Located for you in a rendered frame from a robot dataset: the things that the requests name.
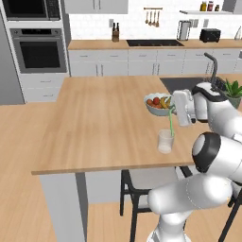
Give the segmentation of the green straw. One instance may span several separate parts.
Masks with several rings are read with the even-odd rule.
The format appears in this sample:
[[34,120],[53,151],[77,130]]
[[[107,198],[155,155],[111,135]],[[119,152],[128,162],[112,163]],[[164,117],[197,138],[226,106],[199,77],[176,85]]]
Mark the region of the green straw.
[[173,129],[173,121],[172,121],[172,113],[175,111],[175,105],[171,105],[169,108],[169,124],[170,124],[170,134],[171,137],[174,137],[174,129]]

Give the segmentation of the steel built-in oven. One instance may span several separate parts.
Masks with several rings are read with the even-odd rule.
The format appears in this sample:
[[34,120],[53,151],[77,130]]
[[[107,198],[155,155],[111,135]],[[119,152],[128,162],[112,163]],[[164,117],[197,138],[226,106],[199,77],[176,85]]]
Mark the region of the steel built-in oven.
[[66,73],[60,28],[11,28],[22,74]]

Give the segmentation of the black toaster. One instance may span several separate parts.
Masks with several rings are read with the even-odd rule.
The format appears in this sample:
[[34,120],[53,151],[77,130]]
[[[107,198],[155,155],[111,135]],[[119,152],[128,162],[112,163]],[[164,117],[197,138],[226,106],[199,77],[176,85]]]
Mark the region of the black toaster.
[[218,43],[221,31],[216,28],[204,28],[200,32],[199,39],[204,43]]

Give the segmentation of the black microwave oven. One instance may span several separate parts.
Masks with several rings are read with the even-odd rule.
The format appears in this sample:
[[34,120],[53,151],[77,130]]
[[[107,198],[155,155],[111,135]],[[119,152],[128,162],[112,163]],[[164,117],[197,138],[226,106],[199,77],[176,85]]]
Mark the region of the black microwave oven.
[[2,0],[10,21],[58,21],[60,17],[59,0]]

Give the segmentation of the white wall shelf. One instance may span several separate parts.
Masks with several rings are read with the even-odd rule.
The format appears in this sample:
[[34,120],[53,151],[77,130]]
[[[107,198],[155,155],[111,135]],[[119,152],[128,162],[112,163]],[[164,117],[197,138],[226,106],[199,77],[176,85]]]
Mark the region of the white wall shelf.
[[232,12],[229,12],[229,11],[199,11],[199,10],[180,10],[180,13],[183,13],[183,14],[194,14],[194,15],[198,15],[198,14],[201,14],[201,15],[205,15],[205,14],[209,14],[209,15],[223,15],[223,14],[227,14],[227,15],[231,15],[233,14]]

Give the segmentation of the black chair with grey seat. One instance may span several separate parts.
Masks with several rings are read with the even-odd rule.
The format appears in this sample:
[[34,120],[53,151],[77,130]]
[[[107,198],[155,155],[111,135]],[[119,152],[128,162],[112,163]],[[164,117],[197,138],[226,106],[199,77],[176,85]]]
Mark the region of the black chair with grey seat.
[[231,210],[230,215],[226,221],[226,224],[222,230],[222,233],[218,239],[218,242],[224,242],[225,237],[232,226],[236,213],[241,205],[242,205],[242,188],[240,189],[237,196],[232,195],[231,200],[228,203],[228,206],[231,207],[232,210]]
[[179,181],[175,167],[125,169],[121,171],[120,215],[124,213],[124,196],[130,195],[132,216],[130,242],[135,242],[137,215],[153,212],[160,216],[147,242],[191,242],[184,233],[191,211],[182,209]]

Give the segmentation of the dark sink basin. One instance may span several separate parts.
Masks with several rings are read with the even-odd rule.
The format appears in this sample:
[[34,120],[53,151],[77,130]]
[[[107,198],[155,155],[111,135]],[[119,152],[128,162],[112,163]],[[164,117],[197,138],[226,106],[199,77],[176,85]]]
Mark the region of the dark sink basin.
[[161,82],[165,86],[166,90],[173,94],[174,91],[187,89],[192,91],[192,89],[199,83],[209,82],[210,77],[194,77],[194,78],[161,78]]

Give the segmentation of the grey fridge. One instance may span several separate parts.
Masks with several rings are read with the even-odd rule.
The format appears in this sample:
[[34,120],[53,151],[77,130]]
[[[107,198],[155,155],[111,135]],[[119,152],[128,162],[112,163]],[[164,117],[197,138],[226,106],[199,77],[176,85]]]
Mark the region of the grey fridge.
[[0,105],[18,105],[24,103],[22,89],[0,10]]

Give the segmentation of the black hob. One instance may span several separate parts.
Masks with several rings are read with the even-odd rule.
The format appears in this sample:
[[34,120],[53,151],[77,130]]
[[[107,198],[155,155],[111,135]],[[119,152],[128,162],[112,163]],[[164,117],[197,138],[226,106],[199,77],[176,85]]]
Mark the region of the black hob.
[[184,46],[177,40],[127,40],[129,46]]

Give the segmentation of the green potted plant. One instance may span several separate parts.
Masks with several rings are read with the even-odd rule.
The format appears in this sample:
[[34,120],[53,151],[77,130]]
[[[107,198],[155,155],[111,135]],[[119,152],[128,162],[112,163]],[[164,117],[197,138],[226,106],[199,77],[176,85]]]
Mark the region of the green potted plant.
[[239,85],[237,80],[233,82],[226,80],[224,83],[223,93],[228,97],[232,105],[237,109],[242,99],[242,85]]

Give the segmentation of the grey base cupboard run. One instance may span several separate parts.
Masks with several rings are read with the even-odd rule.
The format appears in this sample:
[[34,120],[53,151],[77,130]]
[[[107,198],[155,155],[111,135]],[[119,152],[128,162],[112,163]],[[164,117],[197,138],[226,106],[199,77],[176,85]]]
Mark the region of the grey base cupboard run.
[[74,77],[211,74],[213,62],[205,52],[216,58],[219,74],[242,73],[237,48],[70,50],[70,71]]

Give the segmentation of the clear glass cup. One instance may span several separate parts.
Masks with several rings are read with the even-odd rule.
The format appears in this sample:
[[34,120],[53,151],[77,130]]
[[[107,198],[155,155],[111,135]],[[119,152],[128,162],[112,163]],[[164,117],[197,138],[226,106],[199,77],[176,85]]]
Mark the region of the clear glass cup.
[[158,150],[167,154],[170,153],[173,147],[174,137],[171,135],[170,130],[160,130],[158,133]]

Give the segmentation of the grey wall cupboards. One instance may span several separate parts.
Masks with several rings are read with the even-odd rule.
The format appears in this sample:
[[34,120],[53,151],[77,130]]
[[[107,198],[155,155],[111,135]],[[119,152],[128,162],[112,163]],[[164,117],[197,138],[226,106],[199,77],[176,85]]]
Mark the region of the grey wall cupboards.
[[64,0],[69,14],[127,14],[129,0]]

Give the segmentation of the wooden knife block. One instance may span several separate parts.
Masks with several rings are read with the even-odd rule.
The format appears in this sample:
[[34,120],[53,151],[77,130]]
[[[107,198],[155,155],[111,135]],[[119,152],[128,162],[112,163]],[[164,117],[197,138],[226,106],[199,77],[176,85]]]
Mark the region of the wooden knife block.
[[112,41],[114,43],[119,42],[119,23],[112,24]]

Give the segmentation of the grey extractor hood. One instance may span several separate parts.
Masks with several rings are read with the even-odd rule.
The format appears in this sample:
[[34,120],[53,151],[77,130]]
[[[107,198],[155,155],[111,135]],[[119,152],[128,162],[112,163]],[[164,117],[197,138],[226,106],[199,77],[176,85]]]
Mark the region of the grey extractor hood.
[[242,14],[242,0],[224,0],[222,10],[233,14]]

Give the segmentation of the dark grey tap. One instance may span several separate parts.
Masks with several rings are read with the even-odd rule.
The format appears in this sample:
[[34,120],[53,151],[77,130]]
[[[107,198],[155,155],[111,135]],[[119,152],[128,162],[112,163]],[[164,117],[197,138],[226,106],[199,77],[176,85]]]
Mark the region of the dark grey tap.
[[204,52],[204,56],[210,59],[214,64],[213,74],[211,76],[211,87],[212,91],[216,91],[216,71],[217,71],[217,60],[212,55],[208,54],[207,52]]

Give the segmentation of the grey island counter base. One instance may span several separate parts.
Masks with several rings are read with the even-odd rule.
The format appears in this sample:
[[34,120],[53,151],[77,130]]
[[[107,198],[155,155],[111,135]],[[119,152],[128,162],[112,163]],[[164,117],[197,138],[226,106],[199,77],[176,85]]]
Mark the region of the grey island counter base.
[[118,201],[123,168],[32,171],[40,178],[57,242],[87,242],[88,207]]

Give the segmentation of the grey oven cabinet drawers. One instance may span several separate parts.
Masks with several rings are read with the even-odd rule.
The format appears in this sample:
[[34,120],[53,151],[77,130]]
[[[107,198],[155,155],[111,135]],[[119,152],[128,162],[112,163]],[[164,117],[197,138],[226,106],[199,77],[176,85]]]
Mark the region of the grey oven cabinet drawers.
[[57,74],[21,74],[20,83],[25,102],[56,101],[65,78],[65,73]]

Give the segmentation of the white bowl of fruit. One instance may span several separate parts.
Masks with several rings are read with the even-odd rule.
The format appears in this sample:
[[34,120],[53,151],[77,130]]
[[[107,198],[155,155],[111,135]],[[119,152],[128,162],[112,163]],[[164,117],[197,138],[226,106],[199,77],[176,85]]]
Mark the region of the white bowl of fruit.
[[173,104],[172,95],[164,93],[146,95],[144,102],[149,112],[157,116],[168,116],[169,108]]

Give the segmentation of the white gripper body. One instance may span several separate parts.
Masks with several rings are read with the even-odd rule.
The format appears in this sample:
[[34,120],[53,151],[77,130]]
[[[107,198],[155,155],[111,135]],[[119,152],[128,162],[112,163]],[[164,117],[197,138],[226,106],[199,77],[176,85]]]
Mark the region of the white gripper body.
[[188,127],[191,125],[191,117],[188,112],[188,100],[190,91],[177,90],[173,93],[173,101],[176,108],[178,121],[181,127]]

